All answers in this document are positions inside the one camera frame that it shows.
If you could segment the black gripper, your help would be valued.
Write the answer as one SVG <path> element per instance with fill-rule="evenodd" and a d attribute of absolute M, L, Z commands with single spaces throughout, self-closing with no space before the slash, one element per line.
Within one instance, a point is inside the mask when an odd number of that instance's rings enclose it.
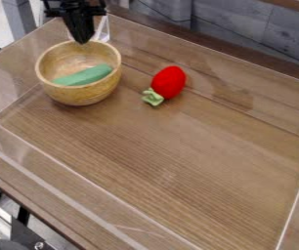
<path fill-rule="evenodd" d="M 106 4 L 97 0 L 93 5 L 89 0 L 41 0 L 43 13 L 49 17 L 62 17 L 73 39 L 82 43 L 81 14 L 83 14 L 83 42 L 87 42 L 94 35 L 93 17 L 106 15 Z"/>

